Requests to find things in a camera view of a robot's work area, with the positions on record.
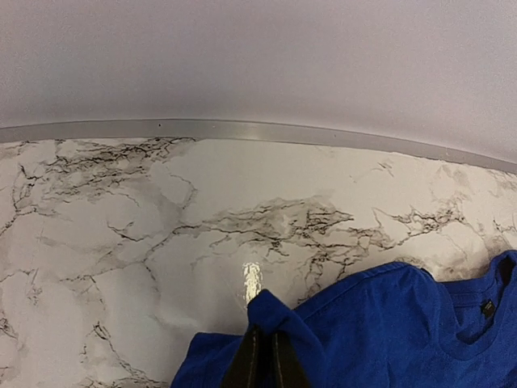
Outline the aluminium back wall rail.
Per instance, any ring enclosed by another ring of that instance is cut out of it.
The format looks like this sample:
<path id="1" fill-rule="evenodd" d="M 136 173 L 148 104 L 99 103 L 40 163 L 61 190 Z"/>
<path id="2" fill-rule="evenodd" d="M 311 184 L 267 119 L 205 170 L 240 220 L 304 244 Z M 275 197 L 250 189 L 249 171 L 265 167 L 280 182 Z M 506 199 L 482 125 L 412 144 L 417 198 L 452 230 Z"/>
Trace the aluminium back wall rail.
<path id="1" fill-rule="evenodd" d="M 1 142 L 93 138 L 189 137 L 335 146 L 406 154 L 514 174 L 516 163 L 463 150 L 380 135 L 310 126 L 235 120 L 87 120 L 1 129 Z"/>

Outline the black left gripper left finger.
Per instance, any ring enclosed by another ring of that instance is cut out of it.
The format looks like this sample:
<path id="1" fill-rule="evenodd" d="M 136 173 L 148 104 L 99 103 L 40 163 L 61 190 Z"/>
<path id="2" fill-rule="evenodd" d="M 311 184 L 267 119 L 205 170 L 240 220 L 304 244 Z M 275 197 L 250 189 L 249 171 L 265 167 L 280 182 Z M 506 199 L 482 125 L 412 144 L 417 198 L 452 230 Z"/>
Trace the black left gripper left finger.
<path id="1" fill-rule="evenodd" d="M 260 356 L 263 350 L 263 332 L 253 326 L 244 336 L 225 376 L 222 388 L 255 388 L 260 383 Z"/>

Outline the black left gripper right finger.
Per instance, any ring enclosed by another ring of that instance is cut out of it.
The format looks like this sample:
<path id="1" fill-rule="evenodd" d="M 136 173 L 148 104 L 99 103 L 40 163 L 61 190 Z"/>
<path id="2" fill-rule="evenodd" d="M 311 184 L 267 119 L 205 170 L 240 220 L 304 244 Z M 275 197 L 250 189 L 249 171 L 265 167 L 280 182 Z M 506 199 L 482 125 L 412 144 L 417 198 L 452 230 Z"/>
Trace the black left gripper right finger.
<path id="1" fill-rule="evenodd" d="M 310 388 L 309 379 L 298 360 L 288 335 L 276 331 L 271 337 L 272 374 L 275 387 Z"/>

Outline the blue panda print t-shirt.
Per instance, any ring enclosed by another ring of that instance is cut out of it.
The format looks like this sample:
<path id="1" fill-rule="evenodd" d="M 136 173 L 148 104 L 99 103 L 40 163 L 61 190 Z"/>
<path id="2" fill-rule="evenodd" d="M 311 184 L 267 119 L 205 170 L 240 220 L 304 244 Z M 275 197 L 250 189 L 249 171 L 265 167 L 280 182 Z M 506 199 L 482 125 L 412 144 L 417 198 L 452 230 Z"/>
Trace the blue panda print t-shirt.
<path id="1" fill-rule="evenodd" d="M 258 387 L 275 387 L 271 337 L 285 332 L 311 387 L 513 387 L 516 254 L 485 275 L 438 282 L 393 262 L 357 272 L 291 309 L 270 291 L 247 306 L 263 332 Z M 172 381 L 221 387 L 243 335 L 197 334 Z"/>

